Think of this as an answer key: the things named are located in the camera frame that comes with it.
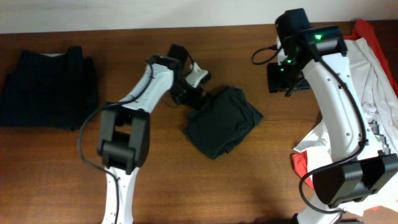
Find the dark green Nike t-shirt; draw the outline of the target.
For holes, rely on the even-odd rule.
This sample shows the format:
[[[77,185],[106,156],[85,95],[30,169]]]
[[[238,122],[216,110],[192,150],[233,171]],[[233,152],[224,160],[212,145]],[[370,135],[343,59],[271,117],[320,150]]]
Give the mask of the dark green Nike t-shirt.
[[[187,115],[182,132],[200,152],[215,160],[230,153],[263,118],[242,89],[227,86]]]

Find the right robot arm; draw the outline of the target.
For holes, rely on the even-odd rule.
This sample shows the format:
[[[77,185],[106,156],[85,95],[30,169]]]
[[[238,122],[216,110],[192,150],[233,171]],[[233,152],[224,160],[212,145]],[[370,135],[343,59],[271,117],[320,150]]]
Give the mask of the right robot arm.
[[[397,154],[385,153],[363,113],[336,26],[277,26],[278,74],[290,89],[306,80],[329,135],[330,160],[307,172],[315,194],[294,223],[338,223],[346,211],[397,199]]]

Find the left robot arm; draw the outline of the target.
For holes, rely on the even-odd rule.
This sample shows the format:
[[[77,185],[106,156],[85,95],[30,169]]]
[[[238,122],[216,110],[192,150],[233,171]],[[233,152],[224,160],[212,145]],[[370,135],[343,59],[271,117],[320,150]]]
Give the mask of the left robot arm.
[[[201,92],[199,84],[211,78],[197,63],[190,68],[185,76],[179,60],[154,55],[133,90],[115,108],[103,110],[98,143],[107,179],[103,223],[133,223],[134,187],[149,152],[152,111],[166,92],[179,104],[196,102],[193,94]]]

